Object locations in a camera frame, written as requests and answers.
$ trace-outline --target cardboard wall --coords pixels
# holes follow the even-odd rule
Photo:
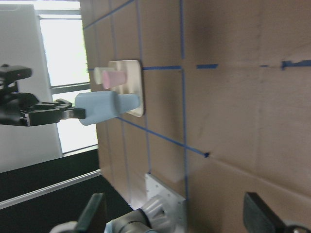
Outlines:
[[[81,10],[90,72],[142,62],[146,114],[97,125],[104,176],[133,208],[149,171],[188,198],[190,233],[246,232],[246,191],[311,227],[311,2],[84,0]]]

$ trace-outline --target metal mounting plate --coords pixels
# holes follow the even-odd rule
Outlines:
[[[176,218],[176,228],[173,233],[187,232],[187,210],[186,199],[173,191],[159,179],[151,174],[145,174],[147,198],[148,200],[155,195],[163,197],[173,210]]]

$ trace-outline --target light blue cup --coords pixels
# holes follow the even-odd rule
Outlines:
[[[120,95],[114,91],[80,93],[75,99],[75,107],[86,110],[86,118],[80,119],[83,125],[119,117],[120,114],[138,108],[139,105],[138,95]]]

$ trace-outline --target white wall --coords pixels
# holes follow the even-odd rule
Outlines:
[[[47,65],[39,20],[32,5],[0,5],[0,65],[21,65],[33,70],[18,82],[20,92],[51,101]],[[0,172],[59,158],[56,124],[21,127],[0,125]]]

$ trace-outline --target pink cup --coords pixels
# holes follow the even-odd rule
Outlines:
[[[109,89],[115,86],[125,84],[127,81],[126,73],[124,71],[102,71],[103,87]]]

